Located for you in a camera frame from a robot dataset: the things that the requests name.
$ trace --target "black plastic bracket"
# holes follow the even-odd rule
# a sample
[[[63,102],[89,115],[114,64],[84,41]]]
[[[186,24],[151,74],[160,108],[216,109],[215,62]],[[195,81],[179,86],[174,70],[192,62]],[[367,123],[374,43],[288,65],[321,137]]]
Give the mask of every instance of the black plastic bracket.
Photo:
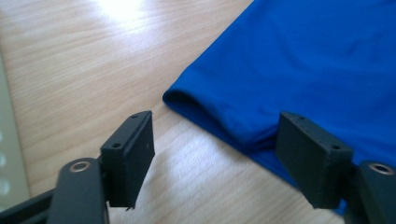
[[[151,112],[132,115],[102,145],[102,168],[110,178],[106,188],[112,207],[132,207],[154,157]]]
[[[395,167],[352,163],[353,150],[301,115],[282,112],[276,155],[314,208],[347,203],[347,224],[396,223]]]
[[[151,115],[129,117],[104,143],[98,160],[69,162],[55,189],[0,213],[0,223],[106,224],[106,201],[134,207],[154,157]]]

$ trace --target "blue cloth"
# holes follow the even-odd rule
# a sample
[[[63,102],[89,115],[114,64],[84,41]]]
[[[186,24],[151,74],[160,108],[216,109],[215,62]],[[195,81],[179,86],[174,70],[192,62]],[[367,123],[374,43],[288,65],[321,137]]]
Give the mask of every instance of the blue cloth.
[[[280,111],[396,165],[396,1],[256,0],[163,100],[291,184],[275,155]]]

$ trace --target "wooden table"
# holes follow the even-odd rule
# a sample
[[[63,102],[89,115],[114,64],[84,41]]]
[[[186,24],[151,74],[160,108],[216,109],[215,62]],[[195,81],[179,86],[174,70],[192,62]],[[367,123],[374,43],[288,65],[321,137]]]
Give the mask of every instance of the wooden table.
[[[169,110],[163,93],[251,3],[0,1],[0,47],[31,195],[153,111],[156,157],[134,211],[112,223],[343,223]]]

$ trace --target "screw hole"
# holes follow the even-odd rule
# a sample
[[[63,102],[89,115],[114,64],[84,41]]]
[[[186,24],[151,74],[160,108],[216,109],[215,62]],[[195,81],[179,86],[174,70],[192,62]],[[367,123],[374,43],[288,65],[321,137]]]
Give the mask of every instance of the screw hole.
[[[90,165],[91,164],[88,161],[76,162],[70,167],[70,172],[77,173],[77,172],[85,171],[86,169],[88,169],[88,167],[90,167]]]
[[[341,147],[337,146],[337,145],[332,145],[332,149],[338,150],[338,149],[341,149]]]
[[[380,173],[381,175],[394,175],[395,172],[393,171],[392,168],[383,165],[383,164],[379,164],[379,163],[372,163],[369,165],[369,167],[376,171],[377,173]]]
[[[121,146],[121,144],[120,143],[115,143],[115,144],[113,144],[113,146],[112,147],[120,147]]]

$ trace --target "wood grain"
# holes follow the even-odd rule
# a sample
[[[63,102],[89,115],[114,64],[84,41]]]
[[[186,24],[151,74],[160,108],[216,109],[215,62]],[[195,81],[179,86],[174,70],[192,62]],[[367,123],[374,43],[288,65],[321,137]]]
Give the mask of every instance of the wood grain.
[[[251,3],[1,1],[0,47],[33,196],[152,110],[156,157],[134,211],[112,223],[342,223],[170,111],[163,93]]]

